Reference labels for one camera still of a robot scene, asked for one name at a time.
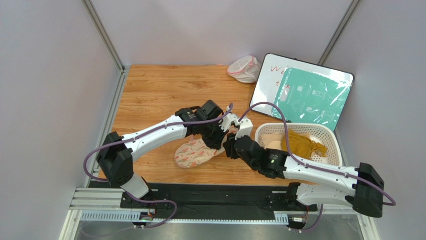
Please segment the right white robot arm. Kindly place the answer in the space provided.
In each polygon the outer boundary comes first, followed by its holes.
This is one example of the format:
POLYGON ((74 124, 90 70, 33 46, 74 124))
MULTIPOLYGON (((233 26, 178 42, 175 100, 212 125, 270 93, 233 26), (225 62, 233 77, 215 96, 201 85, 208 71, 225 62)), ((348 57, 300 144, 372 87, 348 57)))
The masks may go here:
POLYGON ((248 136, 231 134, 223 145, 230 159, 243 160, 253 171, 269 179, 290 179, 287 198, 302 205, 341 205, 359 214, 383 216, 385 182, 367 163, 343 167, 293 158, 288 152, 265 149, 248 136))

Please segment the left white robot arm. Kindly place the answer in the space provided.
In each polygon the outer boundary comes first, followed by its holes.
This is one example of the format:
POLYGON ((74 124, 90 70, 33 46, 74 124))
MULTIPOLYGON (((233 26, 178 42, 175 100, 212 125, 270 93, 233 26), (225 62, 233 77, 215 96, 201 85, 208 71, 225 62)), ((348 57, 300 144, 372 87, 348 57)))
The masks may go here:
POLYGON ((134 171, 134 162, 145 154, 167 143, 189 136, 200 135, 211 149, 220 149, 227 130, 223 119, 231 113, 233 105, 223 111, 214 101, 203 106, 178 110, 168 119, 147 129, 120 136, 108 134, 95 152, 96 161, 105 175, 104 181, 113 189, 123 189, 133 197, 143 198, 150 191, 146 181, 134 171))

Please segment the floral mesh laundry bag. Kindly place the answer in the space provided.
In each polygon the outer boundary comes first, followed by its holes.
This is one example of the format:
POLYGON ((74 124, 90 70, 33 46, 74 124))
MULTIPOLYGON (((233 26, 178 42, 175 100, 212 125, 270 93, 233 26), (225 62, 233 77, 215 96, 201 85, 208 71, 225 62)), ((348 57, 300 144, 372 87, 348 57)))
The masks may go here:
POLYGON ((204 141, 189 137, 189 142, 181 145, 174 154, 174 161, 182 169, 191 169, 203 165, 211 159, 223 154, 225 148, 213 149, 207 147, 204 141))

